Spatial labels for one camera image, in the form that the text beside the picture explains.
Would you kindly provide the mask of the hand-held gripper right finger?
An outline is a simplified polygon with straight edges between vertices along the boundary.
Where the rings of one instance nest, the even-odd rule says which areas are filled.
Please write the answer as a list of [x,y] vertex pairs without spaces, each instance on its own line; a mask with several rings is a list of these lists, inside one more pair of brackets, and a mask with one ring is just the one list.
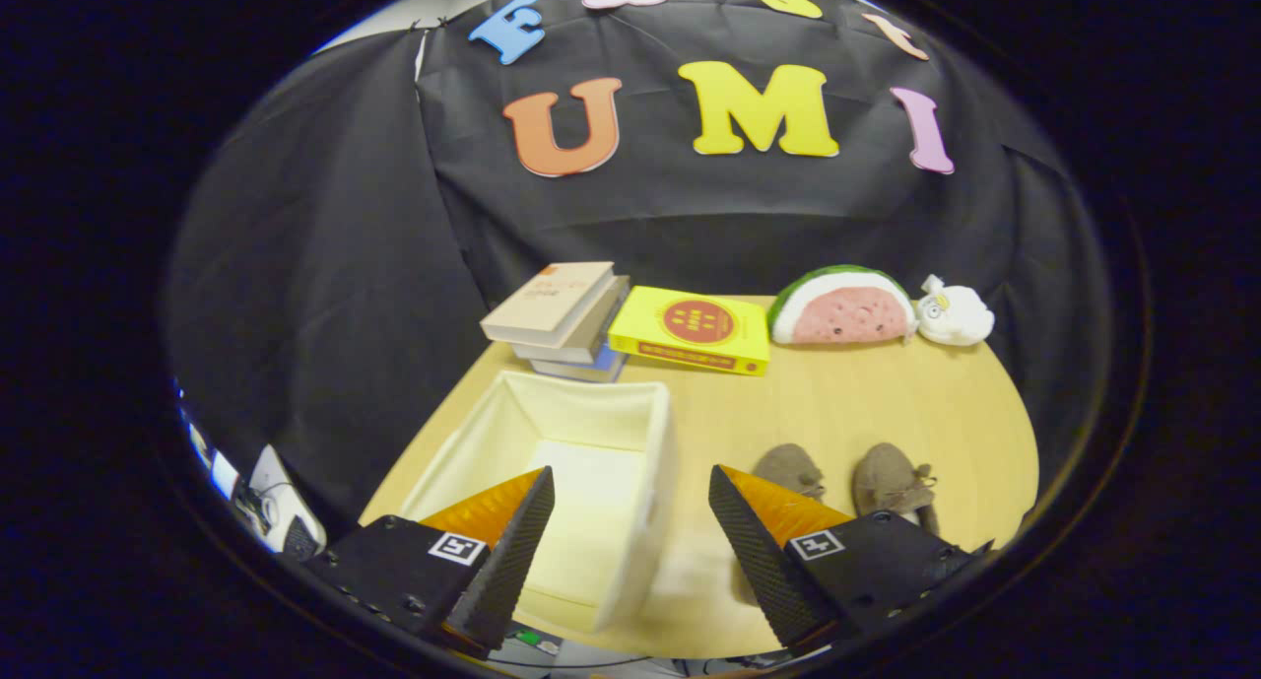
[[852,517],[729,464],[707,505],[784,650],[847,650],[950,597],[989,546],[965,552],[892,511]]

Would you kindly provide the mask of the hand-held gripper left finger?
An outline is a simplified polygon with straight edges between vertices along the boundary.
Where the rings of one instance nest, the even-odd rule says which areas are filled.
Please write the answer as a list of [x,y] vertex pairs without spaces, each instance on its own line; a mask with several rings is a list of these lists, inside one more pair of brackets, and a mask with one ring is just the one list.
[[555,499],[542,464],[420,521],[385,514],[301,565],[387,627],[487,658],[503,644]]

